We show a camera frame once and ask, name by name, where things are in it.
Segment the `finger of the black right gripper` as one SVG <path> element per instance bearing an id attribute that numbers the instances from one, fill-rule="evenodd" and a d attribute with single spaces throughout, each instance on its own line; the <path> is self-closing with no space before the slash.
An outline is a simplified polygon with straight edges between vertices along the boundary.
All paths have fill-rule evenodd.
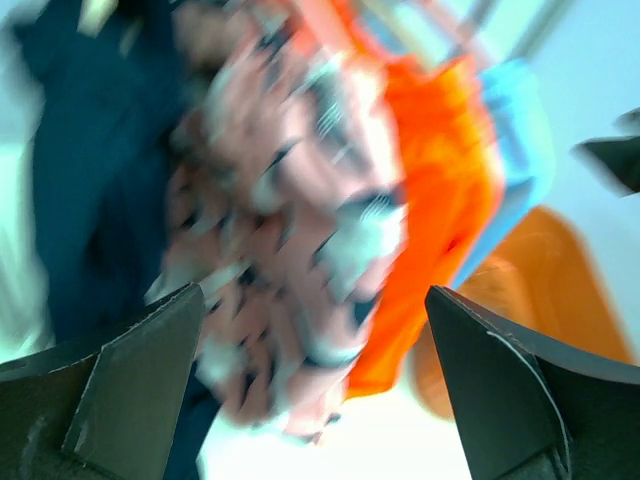
<path id="1" fill-rule="evenodd" d="M 592 138 L 578 143 L 574 151 L 594 161 L 624 190 L 623 196 L 639 193 L 639 108 L 620 115 L 615 125 L 628 135 Z"/>

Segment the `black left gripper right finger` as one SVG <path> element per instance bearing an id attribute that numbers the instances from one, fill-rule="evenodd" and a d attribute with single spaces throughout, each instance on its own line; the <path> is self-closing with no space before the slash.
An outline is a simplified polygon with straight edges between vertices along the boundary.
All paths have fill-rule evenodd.
<path id="1" fill-rule="evenodd" d="M 639 479 L 639 369 L 444 287 L 425 307 L 474 479 Z"/>

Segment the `light blue shorts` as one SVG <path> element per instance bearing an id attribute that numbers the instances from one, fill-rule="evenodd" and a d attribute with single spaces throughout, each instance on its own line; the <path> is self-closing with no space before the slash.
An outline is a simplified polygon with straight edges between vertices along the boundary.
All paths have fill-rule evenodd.
<path id="1" fill-rule="evenodd" d="M 548 117 L 528 65 L 510 60 L 485 70 L 480 80 L 504 167 L 505 190 L 497 213 L 452 281 L 455 288 L 542 202 L 556 165 Z"/>

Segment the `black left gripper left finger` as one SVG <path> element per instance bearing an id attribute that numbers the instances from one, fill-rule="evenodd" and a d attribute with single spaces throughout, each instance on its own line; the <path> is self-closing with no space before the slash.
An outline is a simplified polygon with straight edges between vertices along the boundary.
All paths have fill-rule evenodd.
<path id="1" fill-rule="evenodd" d="M 203 320 L 196 285 L 1 366 L 4 479 L 160 479 Z"/>

